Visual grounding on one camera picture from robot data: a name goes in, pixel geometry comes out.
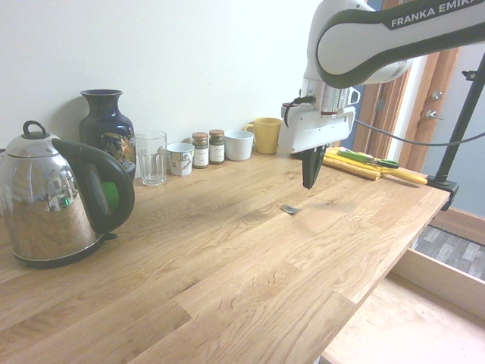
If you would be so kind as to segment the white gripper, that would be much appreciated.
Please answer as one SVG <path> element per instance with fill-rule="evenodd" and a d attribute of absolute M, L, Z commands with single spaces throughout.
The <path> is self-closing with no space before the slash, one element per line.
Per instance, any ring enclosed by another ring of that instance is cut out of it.
<path fill-rule="evenodd" d="M 303 187 L 311 189 L 325 155 L 325 144 L 346 139 L 355 118 L 353 106 L 341 108 L 336 115 L 322 115 L 311 104 L 289 108 L 280 128 L 278 146 L 285 152 L 302 152 Z"/>

